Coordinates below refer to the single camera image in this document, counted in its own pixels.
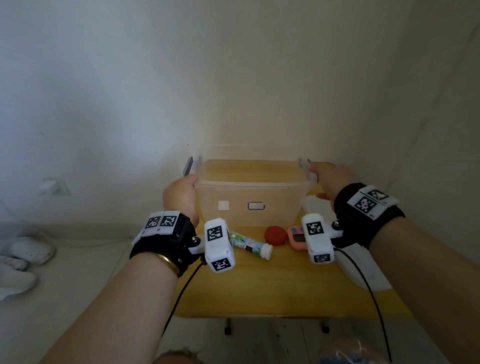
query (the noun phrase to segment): clear storage bin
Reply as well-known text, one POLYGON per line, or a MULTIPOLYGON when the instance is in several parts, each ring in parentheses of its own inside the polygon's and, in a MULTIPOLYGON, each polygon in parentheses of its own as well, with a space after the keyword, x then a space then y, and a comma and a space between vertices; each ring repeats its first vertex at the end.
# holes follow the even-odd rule
POLYGON ((195 185, 205 221, 230 227, 290 226, 315 185, 307 160, 287 148, 215 146, 197 158, 195 185))

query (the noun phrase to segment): red lid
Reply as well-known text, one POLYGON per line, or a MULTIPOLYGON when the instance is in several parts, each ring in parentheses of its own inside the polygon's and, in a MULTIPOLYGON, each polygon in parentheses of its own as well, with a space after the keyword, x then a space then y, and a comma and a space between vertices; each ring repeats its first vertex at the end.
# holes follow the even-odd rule
POLYGON ((288 235, 280 226, 269 226, 265 230, 265 242, 267 244, 278 246, 283 245, 287 241, 288 235))

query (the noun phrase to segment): hand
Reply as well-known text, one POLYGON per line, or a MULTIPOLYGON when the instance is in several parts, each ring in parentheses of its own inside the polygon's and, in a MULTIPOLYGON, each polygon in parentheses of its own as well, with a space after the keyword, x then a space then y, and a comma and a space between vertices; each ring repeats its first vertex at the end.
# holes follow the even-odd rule
POLYGON ((198 176, 189 174, 173 181, 163 191, 163 208, 169 211, 180 211, 190 218, 194 227, 197 227, 199 218, 196 208, 195 187, 198 176))
POLYGON ((332 209, 338 193, 344 187, 353 183, 352 171, 347 166, 321 162, 311 164, 308 170, 317 175, 318 183, 324 190, 324 193, 317 194, 317 197, 323 200, 330 200, 332 209))

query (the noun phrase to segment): table leg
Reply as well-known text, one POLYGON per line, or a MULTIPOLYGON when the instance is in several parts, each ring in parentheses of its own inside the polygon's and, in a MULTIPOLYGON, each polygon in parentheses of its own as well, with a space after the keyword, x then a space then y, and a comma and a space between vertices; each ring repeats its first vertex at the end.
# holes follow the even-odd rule
POLYGON ((330 332, 330 318, 329 317, 321 317, 320 318, 320 326, 322 327, 322 332, 324 334, 328 334, 330 332))
POLYGON ((225 335, 230 335, 232 333, 232 319, 230 317, 225 319, 225 329, 223 332, 225 335))

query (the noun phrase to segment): plastic bottle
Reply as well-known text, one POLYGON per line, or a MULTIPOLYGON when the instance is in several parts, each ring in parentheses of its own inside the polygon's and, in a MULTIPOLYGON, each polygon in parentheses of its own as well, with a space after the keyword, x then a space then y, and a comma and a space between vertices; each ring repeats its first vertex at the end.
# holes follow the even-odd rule
POLYGON ((270 259, 273 251, 273 246, 270 244, 258 242, 237 232, 232 232, 230 236, 234 246, 245 249, 247 252, 253 253, 260 258, 270 259))

